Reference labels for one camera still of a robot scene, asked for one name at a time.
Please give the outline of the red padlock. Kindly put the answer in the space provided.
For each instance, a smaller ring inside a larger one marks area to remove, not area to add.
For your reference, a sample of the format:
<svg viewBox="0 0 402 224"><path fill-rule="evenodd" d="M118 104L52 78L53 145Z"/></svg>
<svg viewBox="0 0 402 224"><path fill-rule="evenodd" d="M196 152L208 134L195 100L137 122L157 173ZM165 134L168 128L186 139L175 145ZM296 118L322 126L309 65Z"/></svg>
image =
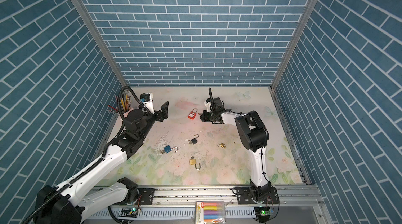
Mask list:
<svg viewBox="0 0 402 224"><path fill-rule="evenodd" d="M195 117L197 116L197 111L198 111L197 108L192 109L192 111L188 114L188 118L194 120Z"/></svg>

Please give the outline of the black padlock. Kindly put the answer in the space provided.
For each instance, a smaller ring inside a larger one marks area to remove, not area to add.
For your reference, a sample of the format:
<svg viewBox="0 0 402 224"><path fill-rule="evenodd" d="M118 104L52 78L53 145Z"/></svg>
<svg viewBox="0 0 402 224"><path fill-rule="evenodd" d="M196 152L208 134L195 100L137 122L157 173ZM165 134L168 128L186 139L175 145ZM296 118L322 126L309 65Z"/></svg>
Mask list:
<svg viewBox="0 0 402 224"><path fill-rule="evenodd" d="M197 139L199 138L199 136L200 136L199 134L195 134L192 139L188 140L188 143L189 144L197 144L198 143Z"/></svg>

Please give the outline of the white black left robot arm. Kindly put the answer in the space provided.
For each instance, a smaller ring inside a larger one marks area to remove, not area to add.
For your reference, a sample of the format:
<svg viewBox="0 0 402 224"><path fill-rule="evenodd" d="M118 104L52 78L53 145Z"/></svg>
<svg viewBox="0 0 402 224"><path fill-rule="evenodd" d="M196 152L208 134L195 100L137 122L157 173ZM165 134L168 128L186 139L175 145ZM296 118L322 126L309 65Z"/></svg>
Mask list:
<svg viewBox="0 0 402 224"><path fill-rule="evenodd" d="M154 123L162 122L168 116L169 102L165 102L160 110L149 113L142 109L130 111L123 118L126 130L110 141L96 160L59 185L47 185L38 192L36 209L23 223L81 224L113 204L138 204L138 185L126 177L96 193L91 194L90 190L109 172L130 159L143 145Z"/></svg>

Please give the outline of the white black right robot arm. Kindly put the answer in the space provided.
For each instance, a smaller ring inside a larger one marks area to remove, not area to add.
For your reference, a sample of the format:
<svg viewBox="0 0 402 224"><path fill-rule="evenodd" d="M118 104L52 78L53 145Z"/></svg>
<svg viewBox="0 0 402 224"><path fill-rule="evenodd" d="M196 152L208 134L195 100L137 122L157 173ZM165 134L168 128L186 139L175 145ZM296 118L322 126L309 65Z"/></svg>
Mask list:
<svg viewBox="0 0 402 224"><path fill-rule="evenodd" d="M276 188L267 175L267 146L269 133L259 114L250 111L246 114L226 109L220 98L209 97L205 100L206 109L200 115L203 122L212 124L231 124L237 127L240 141L248 150L251 162L250 193L255 202L278 204Z"/></svg>

